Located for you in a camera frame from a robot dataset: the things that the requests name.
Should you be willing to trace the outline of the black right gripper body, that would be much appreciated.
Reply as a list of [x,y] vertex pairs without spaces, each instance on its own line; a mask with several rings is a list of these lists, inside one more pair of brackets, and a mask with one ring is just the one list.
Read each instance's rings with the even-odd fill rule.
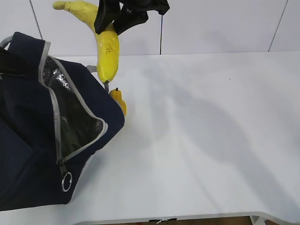
[[166,0],[120,0],[120,2],[135,12],[157,11],[160,15],[164,15],[170,9]]

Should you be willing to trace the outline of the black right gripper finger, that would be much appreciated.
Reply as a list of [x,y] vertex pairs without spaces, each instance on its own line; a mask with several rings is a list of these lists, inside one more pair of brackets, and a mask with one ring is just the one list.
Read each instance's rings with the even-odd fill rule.
[[94,28],[96,33],[103,32],[120,15],[119,0],[99,0]]
[[117,35],[120,35],[134,26],[147,22],[148,19],[147,12],[122,9],[120,15],[114,20],[113,26]]

